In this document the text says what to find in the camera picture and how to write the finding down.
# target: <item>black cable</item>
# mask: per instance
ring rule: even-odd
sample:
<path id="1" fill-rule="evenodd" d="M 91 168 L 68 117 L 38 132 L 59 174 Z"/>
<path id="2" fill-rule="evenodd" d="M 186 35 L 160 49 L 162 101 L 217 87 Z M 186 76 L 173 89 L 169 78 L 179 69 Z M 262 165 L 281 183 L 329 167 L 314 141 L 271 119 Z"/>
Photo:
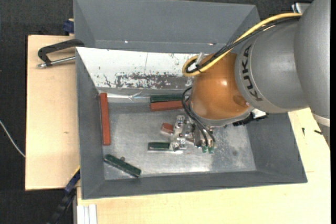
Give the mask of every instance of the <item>black cable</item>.
<path id="1" fill-rule="evenodd" d="M 211 137 L 211 139 L 213 140 L 213 144 L 215 145 L 216 143 L 216 139 L 214 138 L 212 131 L 210 131 L 207 126 L 205 124 L 203 124 L 198 118 L 197 116 L 192 112 L 192 110 L 190 109 L 190 104 L 186 104 L 187 101 L 189 100 L 189 97 L 186 98 L 185 95 L 188 91 L 190 91 L 192 87 L 187 88 L 183 93 L 182 93 L 182 106 L 184 108 L 185 113 L 195 122 L 195 124 L 197 125 L 197 127 L 199 128 L 199 130 L 201 131 L 204 139 L 205 139 L 205 143 L 206 146 L 209 146 L 209 141 L 208 138 L 206 136 L 206 134 L 204 133 L 204 131 Z"/>

